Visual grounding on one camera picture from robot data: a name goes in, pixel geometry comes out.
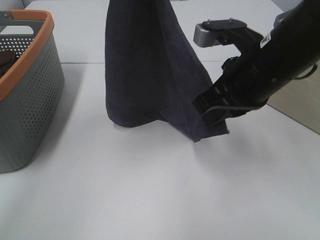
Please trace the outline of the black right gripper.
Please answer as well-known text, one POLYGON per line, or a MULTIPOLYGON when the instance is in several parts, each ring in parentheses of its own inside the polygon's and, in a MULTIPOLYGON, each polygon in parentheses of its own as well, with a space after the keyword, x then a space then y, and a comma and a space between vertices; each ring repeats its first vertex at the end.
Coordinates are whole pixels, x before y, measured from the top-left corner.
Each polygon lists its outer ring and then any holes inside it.
POLYGON ((228 58, 221 66, 223 72, 218 80, 192 102, 210 128, 225 124, 226 118, 235 118, 258 110, 267 103, 266 100, 257 103, 248 99, 230 80, 230 74, 238 64, 238 56, 228 58))

